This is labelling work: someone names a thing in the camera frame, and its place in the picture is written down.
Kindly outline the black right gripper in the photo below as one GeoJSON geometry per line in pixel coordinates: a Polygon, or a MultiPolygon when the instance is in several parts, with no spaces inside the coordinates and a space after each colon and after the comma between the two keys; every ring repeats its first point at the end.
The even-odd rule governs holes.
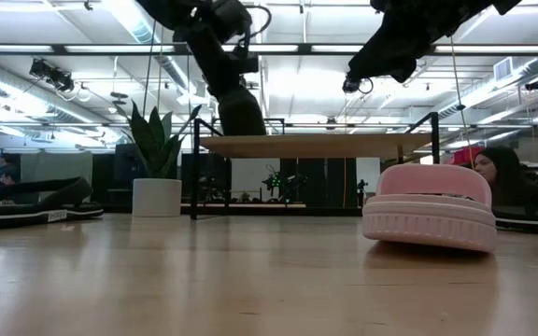
{"type": "Polygon", "coordinates": [[[380,27],[348,62],[347,79],[360,81],[390,75],[399,83],[409,79],[416,58],[429,45],[456,29],[453,1],[371,0],[383,14],[380,27]]]}

